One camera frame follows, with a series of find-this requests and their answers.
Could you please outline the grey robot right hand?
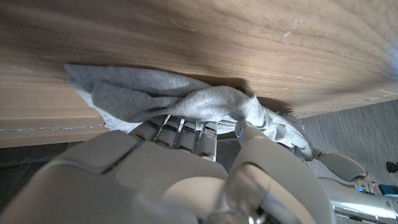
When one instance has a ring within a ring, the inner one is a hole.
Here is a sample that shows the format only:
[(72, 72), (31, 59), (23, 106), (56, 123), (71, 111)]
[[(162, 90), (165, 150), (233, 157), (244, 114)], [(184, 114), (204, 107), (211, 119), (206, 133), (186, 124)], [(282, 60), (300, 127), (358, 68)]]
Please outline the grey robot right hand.
[(230, 170), (152, 119), (111, 131), (44, 165), (1, 212), (2, 223), (334, 223), (308, 166), (250, 122)]

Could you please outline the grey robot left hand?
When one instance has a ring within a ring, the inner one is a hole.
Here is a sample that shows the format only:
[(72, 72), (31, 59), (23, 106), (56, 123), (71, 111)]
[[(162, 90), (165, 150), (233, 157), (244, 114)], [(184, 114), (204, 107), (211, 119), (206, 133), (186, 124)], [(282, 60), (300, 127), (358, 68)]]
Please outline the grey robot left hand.
[(343, 184), (321, 177), (320, 182), (333, 207), (379, 218), (397, 219), (397, 186), (366, 180), (366, 169), (355, 160), (335, 152), (318, 151), (316, 160), (325, 165)]

